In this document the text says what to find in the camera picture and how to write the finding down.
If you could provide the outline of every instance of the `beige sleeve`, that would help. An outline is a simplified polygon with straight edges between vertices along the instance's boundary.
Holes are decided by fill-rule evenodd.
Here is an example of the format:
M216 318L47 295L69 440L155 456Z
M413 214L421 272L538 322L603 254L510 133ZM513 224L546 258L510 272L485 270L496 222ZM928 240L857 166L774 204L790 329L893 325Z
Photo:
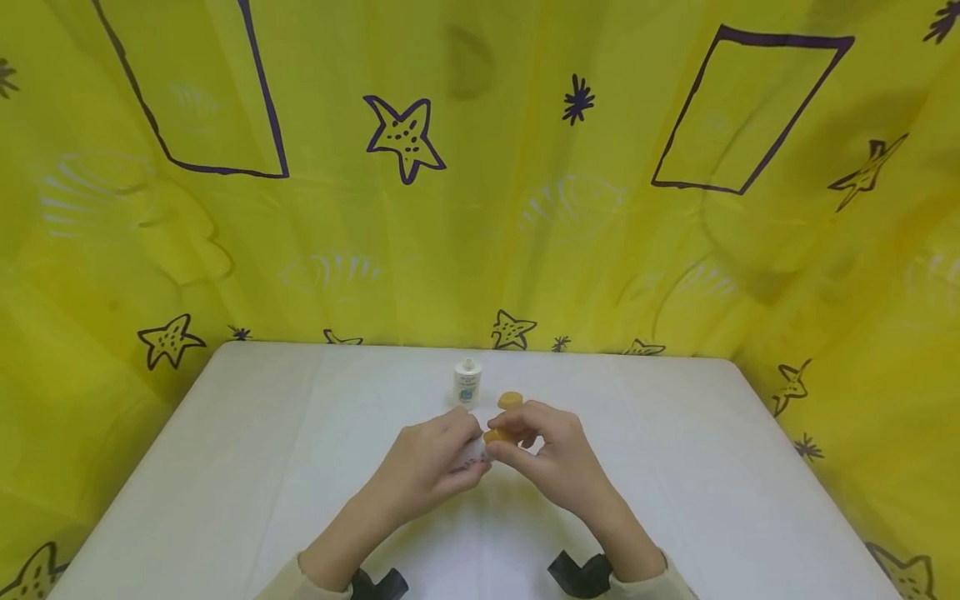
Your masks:
M295 556L253 600L349 600L352 594L353 585L341 592L314 586Z
M663 556L666 570L653 579L625 584L611 574L607 600L697 600L670 557Z

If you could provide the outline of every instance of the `table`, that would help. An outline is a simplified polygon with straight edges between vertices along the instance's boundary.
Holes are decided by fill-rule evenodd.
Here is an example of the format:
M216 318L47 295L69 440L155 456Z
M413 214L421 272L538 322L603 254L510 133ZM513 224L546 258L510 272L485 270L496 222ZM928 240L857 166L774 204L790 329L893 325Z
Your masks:
M515 390L576 412L651 537L705 600L899 600L730 362L233 342L210 360L54 589L53 600L252 598L370 477L406 424L484 368L483 423ZM562 598L561 550L600 551L497 465L364 564L405 600Z

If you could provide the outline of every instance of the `star drawing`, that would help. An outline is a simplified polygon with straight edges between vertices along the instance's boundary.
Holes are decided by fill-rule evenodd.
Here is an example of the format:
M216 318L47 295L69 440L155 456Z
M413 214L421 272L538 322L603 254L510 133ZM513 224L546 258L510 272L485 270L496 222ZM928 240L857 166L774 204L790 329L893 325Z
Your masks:
M536 326L536 321L514 319L507 311L501 308L496 313L496 323L493 324L493 332L490 334L490 337L496 338L493 349L502 350L510 346L516 346L521 350L526 350L526 334Z
M324 337L328 344L336 344L338 346L360 346L363 344L363 338L346 338L341 340L333 333L333 329L324 329Z
M879 545L867 542L867 550L894 585L903 600L937 600L933 595L933 561L926 554L902 562Z
M166 356L174 369L180 367L183 351L187 348L206 348L206 343L197 336L187 333L190 315L184 313L163 327L142 329L136 332L140 341L150 347L147 351L147 369L152 371L160 357Z
M566 336L561 336L559 338L553 339L553 346L550 347L551 352L566 352L566 345L570 343L570 338Z
M638 339L634 339L634 342L623 353L629 356L656 356L664 350L666 350L666 346L644 344Z
M7 66L7 59L0 59L0 96L3 96L7 100L10 100L10 96L7 93L8 89L20 91L19 87L7 81L7 78L14 73L16 73L16 69Z
M810 364L809 358L807 358L799 369L794 369L789 365L780 365L778 369L780 374L783 375L783 378L786 379L786 386L780 390L779 394L773 396L774 401L777 403L777 406L774 408L774 417L779 417L780 413L786 410L788 404L790 404L791 399L798 399L806 397L806 386L802 377L804 376L804 369Z
M587 87L587 78L580 79L577 74L573 74L573 93L564 95L564 102L568 104L564 108L564 116L561 121L570 119L570 127L577 122L577 117L584 120L584 110L593 108L593 99L595 95L590 94L590 88Z
M234 327L233 325L227 325L227 327L229 327L229 328L230 328L230 331L233 332L233 333L231 333L230 335L232 335L234 338L236 338L236 340L237 340L238 342L246 342L246 341L249 340L251 337L253 337L253 336L250 334L250 330L249 330L249 329L245 329L245 328L243 328L243 327Z
M813 442L812 437L805 433L802 440L794 441L793 447L797 450L798 454L808 459L811 463L818 458L824 458L824 451Z
M13 581L0 588L0 598L45 598L68 566L57 564L57 545L48 541L27 559Z
M850 191L847 192L847 196L843 199L843 202L837 206L836 212L843 210L859 192L869 192L874 189L876 186L876 177L880 174L880 167L897 151L897 148L900 147L900 144L903 143L907 135L909 135L909 133L904 133L897 138L894 143L890 144L889 147L887 143L882 140L870 140L870 158L867 159L867 164L827 186L828 189L835 190L850 189Z
M395 153L400 165L400 180L405 185L414 182L421 165L438 171L446 168L427 137L430 127L429 100L421 98L403 114L397 114L378 96L364 96L363 99L380 120L380 126L367 145L367 152Z
M960 18L960 0L947 0L947 5L938 10L937 15L940 18L930 23L930 33L924 37L924 41L936 37L937 40L934 43L939 44L947 37L953 26L957 24L957 19Z

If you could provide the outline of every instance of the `yellow curtain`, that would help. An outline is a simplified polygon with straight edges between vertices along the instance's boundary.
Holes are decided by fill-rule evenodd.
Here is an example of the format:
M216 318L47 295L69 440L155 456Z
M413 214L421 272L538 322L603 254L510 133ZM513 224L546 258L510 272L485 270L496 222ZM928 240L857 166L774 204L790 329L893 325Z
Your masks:
M730 358L903 597L960 595L958 18L0 2L0 597L237 340Z

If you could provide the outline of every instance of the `rectangle drawing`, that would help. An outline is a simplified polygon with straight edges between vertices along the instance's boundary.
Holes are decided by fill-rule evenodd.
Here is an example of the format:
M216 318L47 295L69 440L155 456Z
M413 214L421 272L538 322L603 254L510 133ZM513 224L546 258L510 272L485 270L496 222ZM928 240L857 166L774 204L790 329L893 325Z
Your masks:
M168 160L197 173L284 179L250 0L236 2L239 13L214 23L203 3L92 0Z
M853 42L721 25L651 184L746 193ZM785 77L763 76L785 64Z

